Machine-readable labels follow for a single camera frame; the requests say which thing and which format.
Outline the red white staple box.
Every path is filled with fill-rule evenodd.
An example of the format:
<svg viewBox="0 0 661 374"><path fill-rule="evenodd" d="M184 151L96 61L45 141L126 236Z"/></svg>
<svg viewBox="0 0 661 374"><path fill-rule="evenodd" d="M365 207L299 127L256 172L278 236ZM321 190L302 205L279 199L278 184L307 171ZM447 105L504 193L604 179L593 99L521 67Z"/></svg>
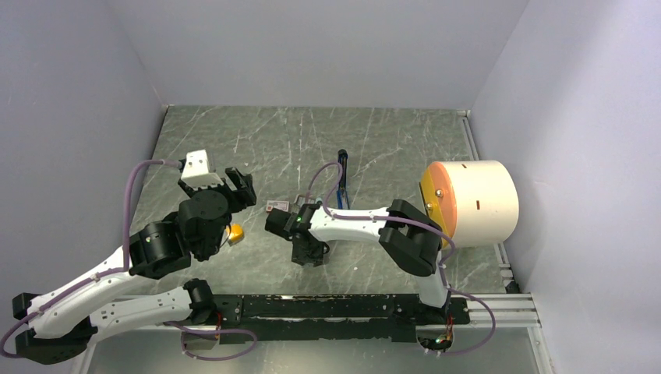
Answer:
<svg viewBox="0 0 661 374"><path fill-rule="evenodd" d="M282 211L285 211L285 212L289 212L290 211L289 202L280 201L280 200L268 200L267 201L266 212L270 213L273 210L282 210Z"/></svg>

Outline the cardboard staple tray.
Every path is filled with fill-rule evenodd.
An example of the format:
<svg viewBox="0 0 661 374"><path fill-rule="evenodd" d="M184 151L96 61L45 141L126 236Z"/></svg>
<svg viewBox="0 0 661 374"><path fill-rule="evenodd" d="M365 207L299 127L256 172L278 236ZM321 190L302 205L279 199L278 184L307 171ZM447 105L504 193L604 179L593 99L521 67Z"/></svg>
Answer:
<svg viewBox="0 0 661 374"><path fill-rule="evenodd" d="M294 198L293 205L297 206L297 207L301 207L301 206L303 206L307 203L310 203L310 202L311 202L311 199L310 199L309 196L307 196L306 194L298 194Z"/></svg>

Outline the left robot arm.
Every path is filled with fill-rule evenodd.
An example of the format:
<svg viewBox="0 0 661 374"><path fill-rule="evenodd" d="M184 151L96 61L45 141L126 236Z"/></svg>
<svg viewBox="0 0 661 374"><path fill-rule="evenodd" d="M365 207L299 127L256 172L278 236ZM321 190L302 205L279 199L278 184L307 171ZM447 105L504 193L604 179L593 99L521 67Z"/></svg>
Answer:
<svg viewBox="0 0 661 374"><path fill-rule="evenodd" d="M227 168L224 177L179 179L186 199L179 208L131 235L106 260L46 294L22 293L12 301L16 325L13 358L54 365L127 330L178 321L204 324L217 313L210 285L186 281L163 294L125 300L134 288L206 261L232 230L232 217L256 203L251 175Z"/></svg>

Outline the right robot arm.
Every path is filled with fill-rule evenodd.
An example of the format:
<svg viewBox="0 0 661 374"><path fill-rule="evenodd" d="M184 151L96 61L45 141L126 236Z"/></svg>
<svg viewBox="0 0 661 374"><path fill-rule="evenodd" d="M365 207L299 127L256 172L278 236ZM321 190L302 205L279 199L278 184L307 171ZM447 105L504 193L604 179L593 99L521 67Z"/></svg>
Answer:
<svg viewBox="0 0 661 374"><path fill-rule="evenodd" d="M451 310L450 292L440 275L441 227L403 199L372 210L340 210L307 203L296 213L272 209L265 230L292 244L292 262L321 266L330 242L380 245L418 287L422 316L440 322Z"/></svg>

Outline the yellow capped round object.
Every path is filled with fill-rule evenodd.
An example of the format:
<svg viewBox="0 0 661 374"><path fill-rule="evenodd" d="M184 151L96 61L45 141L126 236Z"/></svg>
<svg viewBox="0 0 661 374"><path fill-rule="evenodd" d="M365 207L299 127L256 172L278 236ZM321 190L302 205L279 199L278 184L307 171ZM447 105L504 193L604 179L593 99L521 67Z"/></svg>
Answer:
<svg viewBox="0 0 661 374"><path fill-rule="evenodd" d="M245 234L240 224L230 224L227 227L225 241L228 245L236 245L240 243L244 237Z"/></svg>

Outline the white cylinder with coloured lid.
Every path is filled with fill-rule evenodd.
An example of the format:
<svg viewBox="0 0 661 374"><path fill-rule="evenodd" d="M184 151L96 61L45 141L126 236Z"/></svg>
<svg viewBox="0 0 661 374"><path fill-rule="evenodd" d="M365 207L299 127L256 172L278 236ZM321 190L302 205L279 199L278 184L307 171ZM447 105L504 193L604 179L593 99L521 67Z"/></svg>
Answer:
<svg viewBox="0 0 661 374"><path fill-rule="evenodd" d="M517 226L517 190L498 161L435 161L419 188L427 216L458 248L501 243Z"/></svg>

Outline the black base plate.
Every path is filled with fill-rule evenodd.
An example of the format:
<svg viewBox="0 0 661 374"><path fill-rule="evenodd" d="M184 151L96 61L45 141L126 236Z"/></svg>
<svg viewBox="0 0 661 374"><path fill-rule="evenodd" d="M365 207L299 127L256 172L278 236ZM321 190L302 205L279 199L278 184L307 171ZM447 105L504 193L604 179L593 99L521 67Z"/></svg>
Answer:
<svg viewBox="0 0 661 374"><path fill-rule="evenodd" d="M387 339L416 343L429 326L468 325L468 303L449 299L444 309L424 305L417 294L214 295L180 319L187 326L244 329L260 341Z"/></svg>

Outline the aluminium rail frame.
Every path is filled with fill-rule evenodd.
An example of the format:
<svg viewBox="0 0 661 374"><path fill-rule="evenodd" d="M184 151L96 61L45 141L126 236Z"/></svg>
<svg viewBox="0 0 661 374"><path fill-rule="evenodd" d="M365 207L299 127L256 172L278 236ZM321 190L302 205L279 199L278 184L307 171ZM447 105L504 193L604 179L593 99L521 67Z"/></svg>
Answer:
<svg viewBox="0 0 661 374"><path fill-rule="evenodd" d="M233 217L245 232L208 261L130 291L155 295L193 278L240 301L240 327L214 346L198 344L196 362L182 354L179 332L169 327L122 333L99 343L92 373L535 373L539 342L529 333L532 300L524 319L505 309L502 250L461 249L447 261L447 279L483 298L477 315L457 328L448 356L402 343L394 300L417 288L376 244L332 242L322 266L291 260L292 245L268 233L266 207L313 185L323 196L336 168L328 162L348 151L348 195L354 208L388 206L404 199L422 207L419 179L434 161L472 161L468 119L450 110L172 106L155 147L158 157L208 150L219 168L253 176L257 202Z"/></svg>

